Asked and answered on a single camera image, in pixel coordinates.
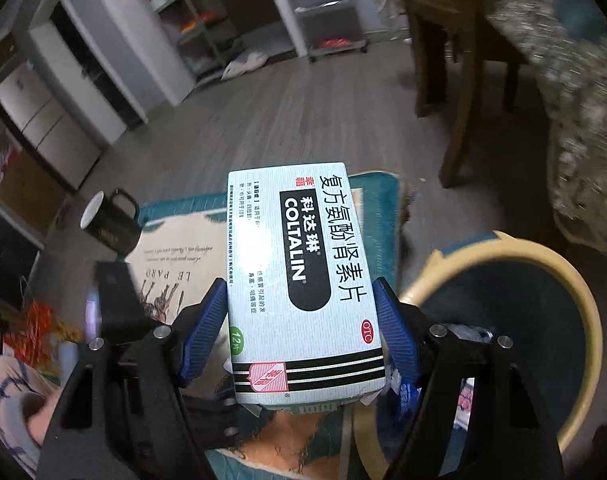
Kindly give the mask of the person's left hand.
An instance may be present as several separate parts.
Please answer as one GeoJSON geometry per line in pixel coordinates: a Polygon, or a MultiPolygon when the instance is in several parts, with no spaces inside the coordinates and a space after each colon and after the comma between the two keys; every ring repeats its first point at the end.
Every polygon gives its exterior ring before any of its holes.
{"type": "Polygon", "coordinates": [[[46,433],[48,432],[61,393],[61,389],[54,391],[54,393],[48,396],[42,408],[27,419],[28,434],[36,442],[36,445],[42,446],[44,440],[46,440],[46,433]]]}

